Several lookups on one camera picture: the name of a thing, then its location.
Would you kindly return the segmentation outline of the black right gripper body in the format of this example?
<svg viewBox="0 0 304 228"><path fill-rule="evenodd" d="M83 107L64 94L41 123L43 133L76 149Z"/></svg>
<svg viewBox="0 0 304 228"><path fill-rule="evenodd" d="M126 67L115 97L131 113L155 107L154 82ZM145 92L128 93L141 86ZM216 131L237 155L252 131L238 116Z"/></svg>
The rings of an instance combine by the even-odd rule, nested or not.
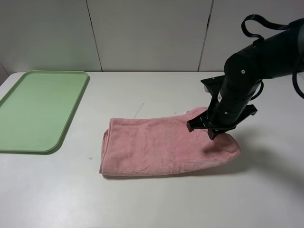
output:
<svg viewBox="0 0 304 228"><path fill-rule="evenodd" d="M232 130L243 120L257 113L249 101L257 98L264 89L262 80L251 88L239 89L231 85L225 76L203 79L201 83L211 94L211 102L200 115L202 128Z"/></svg>

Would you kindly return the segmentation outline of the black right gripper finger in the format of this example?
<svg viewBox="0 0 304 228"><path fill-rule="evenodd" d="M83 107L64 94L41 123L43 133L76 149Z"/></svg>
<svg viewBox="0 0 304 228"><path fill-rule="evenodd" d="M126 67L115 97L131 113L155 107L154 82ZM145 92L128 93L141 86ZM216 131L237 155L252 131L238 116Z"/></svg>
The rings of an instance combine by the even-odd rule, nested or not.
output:
<svg viewBox="0 0 304 228"><path fill-rule="evenodd" d="M216 136L218 136L222 132L221 129L218 128L210 128L208 129L208 136L211 140L214 140Z"/></svg>
<svg viewBox="0 0 304 228"><path fill-rule="evenodd" d="M209 129L205 114L200 114L188 120L186 126L189 132L193 132L195 129Z"/></svg>

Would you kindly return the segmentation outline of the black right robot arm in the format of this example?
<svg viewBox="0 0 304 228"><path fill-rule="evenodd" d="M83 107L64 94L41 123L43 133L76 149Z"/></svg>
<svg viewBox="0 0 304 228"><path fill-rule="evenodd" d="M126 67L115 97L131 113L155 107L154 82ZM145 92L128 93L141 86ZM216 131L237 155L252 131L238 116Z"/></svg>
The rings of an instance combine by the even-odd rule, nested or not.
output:
<svg viewBox="0 0 304 228"><path fill-rule="evenodd" d="M252 14L241 29L255 41L227 59L224 75L201 81L212 98L206 111L187 122L189 132L206 129L214 139L235 129L257 112L249 101L261 94L264 79L291 75L296 93L304 96L297 82L297 74L304 70L304 20L280 25Z"/></svg>

